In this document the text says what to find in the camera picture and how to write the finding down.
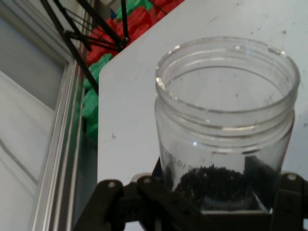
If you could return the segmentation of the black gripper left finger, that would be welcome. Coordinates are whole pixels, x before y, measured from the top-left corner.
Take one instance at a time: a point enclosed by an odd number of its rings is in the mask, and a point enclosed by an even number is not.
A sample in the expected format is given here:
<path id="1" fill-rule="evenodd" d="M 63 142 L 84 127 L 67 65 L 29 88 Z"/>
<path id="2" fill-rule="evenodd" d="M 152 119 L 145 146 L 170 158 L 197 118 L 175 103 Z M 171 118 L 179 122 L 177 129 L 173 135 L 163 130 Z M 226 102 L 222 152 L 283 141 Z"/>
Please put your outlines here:
<path id="1" fill-rule="evenodd" d="M 73 230 L 122 231 L 137 221 L 145 231 L 208 231 L 210 223 L 188 200 L 168 192 L 160 181 L 161 163 L 152 175 L 123 186 L 118 180 L 97 184 Z"/>

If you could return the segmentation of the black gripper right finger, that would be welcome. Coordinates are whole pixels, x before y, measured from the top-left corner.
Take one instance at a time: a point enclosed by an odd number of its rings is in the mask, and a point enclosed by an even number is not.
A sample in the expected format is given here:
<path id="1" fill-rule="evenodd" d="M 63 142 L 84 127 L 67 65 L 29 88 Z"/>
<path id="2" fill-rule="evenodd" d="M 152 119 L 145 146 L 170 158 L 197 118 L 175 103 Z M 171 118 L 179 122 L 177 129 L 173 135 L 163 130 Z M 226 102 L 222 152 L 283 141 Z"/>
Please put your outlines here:
<path id="1" fill-rule="evenodd" d="M 295 173 L 281 176 L 271 215 L 271 231 L 303 231 L 308 218 L 308 181 Z"/>

